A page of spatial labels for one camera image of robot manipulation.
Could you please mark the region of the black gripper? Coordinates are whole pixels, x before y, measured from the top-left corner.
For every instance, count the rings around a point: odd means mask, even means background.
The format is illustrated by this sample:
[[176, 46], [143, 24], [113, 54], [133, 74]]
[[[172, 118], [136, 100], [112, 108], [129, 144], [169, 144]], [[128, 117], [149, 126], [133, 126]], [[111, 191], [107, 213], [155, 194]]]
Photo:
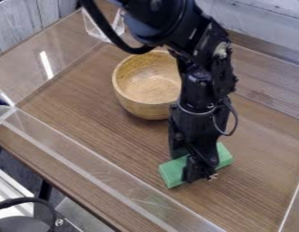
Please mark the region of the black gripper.
[[203, 115], [188, 113], [176, 103], [171, 106], [168, 143], [172, 159], [187, 156], [181, 179], [192, 183], [212, 179], [219, 164], [217, 140], [227, 128], [229, 109], [219, 105]]

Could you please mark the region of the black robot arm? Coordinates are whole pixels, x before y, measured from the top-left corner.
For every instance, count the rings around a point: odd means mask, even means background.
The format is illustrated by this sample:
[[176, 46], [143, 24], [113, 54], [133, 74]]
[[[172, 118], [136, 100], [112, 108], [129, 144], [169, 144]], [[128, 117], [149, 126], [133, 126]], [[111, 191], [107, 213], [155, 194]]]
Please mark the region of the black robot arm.
[[111, 0], [124, 11], [124, 23], [141, 43], [131, 46], [115, 32], [95, 0], [80, 0], [101, 32], [131, 54], [165, 47], [176, 59], [181, 87], [169, 107], [168, 144], [173, 160], [184, 159], [180, 178], [212, 179], [221, 164], [217, 141], [233, 134], [227, 127], [239, 114], [229, 94], [239, 81], [232, 66], [227, 29], [196, 0]]

